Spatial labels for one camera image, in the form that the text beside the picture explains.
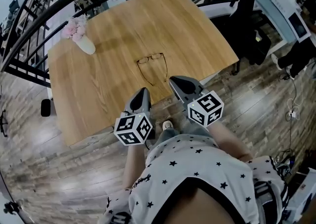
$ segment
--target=black tripod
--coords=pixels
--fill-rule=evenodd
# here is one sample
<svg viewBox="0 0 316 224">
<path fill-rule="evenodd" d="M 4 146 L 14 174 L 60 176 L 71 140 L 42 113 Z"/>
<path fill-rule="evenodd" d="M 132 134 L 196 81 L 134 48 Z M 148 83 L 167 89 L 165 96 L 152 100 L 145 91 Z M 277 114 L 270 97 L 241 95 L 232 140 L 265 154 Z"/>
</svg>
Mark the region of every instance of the black tripod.
<svg viewBox="0 0 316 224">
<path fill-rule="evenodd" d="M 8 124 L 7 120 L 3 117 L 4 113 L 5 113 L 5 110 L 2 111 L 2 114 L 0 116 L 0 131 L 1 133 L 3 133 L 4 137 L 8 137 L 8 135 L 5 134 L 4 129 L 3 129 L 3 125 Z"/>
</svg>

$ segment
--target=black and white cube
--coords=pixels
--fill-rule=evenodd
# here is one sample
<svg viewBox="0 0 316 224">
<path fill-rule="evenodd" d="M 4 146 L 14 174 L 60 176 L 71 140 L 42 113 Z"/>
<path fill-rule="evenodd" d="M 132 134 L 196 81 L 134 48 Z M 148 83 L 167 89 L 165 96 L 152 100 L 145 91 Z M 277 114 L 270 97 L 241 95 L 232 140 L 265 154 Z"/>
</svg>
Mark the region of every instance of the black and white cube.
<svg viewBox="0 0 316 224">
<path fill-rule="evenodd" d="M 189 118 L 207 127 L 223 115 L 224 103 L 218 95 L 211 91 L 188 104 Z"/>
<path fill-rule="evenodd" d="M 125 145 L 143 144 L 153 126 L 146 114 L 138 113 L 123 118 L 117 118 L 114 127 L 114 134 Z"/>
</svg>

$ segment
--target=eyeglass frame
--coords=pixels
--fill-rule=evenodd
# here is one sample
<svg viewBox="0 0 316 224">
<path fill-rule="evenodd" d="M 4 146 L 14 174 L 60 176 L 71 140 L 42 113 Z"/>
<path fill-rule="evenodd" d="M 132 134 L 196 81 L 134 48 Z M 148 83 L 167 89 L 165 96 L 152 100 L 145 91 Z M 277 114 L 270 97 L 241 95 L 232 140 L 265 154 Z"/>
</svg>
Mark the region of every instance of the eyeglass frame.
<svg viewBox="0 0 316 224">
<path fill-rule="evenodd" d="M 165 63 L 165 65 L 166 65 L 166 70 L 167 70 L 166 76 L 164 77 L 164 82 L 167 82 L 167 77 L 168 77 L 168 65 L 167 65 L 166 58 L 165 58 L 165 56 L 164 56 L 164 54 L 163 54 L 162 52 L 160 52 L 160 53 L 155 53 L 155 54 L 151 54 L 150 56 L 144 56 L 144 57 L 142 57 L 141 59 L 138 59 L 138 60 L 136 61 L 137 67 L 138 67 L 138 69 L 139 69 L 141 75 L 142 75 L 143 78 L 144 78 L 149 84 L 151 84 L 152 86 L 154 86 L 154 84 L 152 84 L 150 81 L 147 80 L 147 78 L 144 76 L 142 70 L 140 69 L 139 65 L 140 65 L 140 64 L 145 64 L 145 63 L 149 62 L 149 59 L 150 59 L 150 58 L 151 58 L 152 60 L 157 60 L 157 59 L 159 59 L 160 57 L 159 57 L 159 58 L 155 58 L 155 59 L 153 58 L 153 56 L 156 55 L 156 54 L 160 54 L 160 57 L 162 56 L 163 59 L 164 59 L 164 63 Z M 144 62 L 144 63 L 139 63 L 139 61 L 142 60 L 142 59 L 144 59 L 144 58 L 148 58 L 148 61 L 146 61 L 146 62 Z"/>
</svg>

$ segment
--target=star print shirt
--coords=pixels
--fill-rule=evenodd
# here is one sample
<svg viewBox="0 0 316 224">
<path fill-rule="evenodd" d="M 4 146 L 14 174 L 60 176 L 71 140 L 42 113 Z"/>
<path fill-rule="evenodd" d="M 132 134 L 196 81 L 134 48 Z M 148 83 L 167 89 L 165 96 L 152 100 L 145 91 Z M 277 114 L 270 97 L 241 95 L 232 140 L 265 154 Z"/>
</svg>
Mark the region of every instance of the star print shirt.
<svg viewBox="0 0 316 224">
<path fill-rule="evenodd" d="M 178 135 L 158 145 L 131 189 L 109 196 L 99 224 L 163 223 L 186 188 L 213 197 L 236 224 L 277 224 L 287 186 L 269 156 L 241 162 L 210 137 Z"/>
</svg>

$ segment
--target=white shoe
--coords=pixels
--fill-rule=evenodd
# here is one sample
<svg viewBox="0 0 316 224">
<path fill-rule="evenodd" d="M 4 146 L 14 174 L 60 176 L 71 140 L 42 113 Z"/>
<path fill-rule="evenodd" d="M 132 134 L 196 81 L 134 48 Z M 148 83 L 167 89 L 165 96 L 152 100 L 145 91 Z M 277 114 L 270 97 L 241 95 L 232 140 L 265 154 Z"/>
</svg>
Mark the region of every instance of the white shoe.
<svg viewBox="0 0 316 224">
<path fill-rule="evenodd" d="M 166 130 L 167 128 L 173 128 L 173 124 L 170 120 L 166 120 L 163 124 L 162 124 L 162 130 Z"/>
<path fill-rule="evenodd" d="M 291 76 L 290 68 L 286 67 L 286 72 L 288 73 L 288 76 L 294 80 L 294 77 Z"/>
<path fill-rule="evenodd" d="M 278 69 L 279 71 L 282 71 L 282 69 L 280 68 L 280 66 L 279 66 L 278 63 L 277 63 L 278 57 L 277 57 L 275 54 L 272 53 L 272 54 L 271 54 L 271 59 L 272 59 L 272 61 L 275 63 L 277 69 Z"/>
</svg>

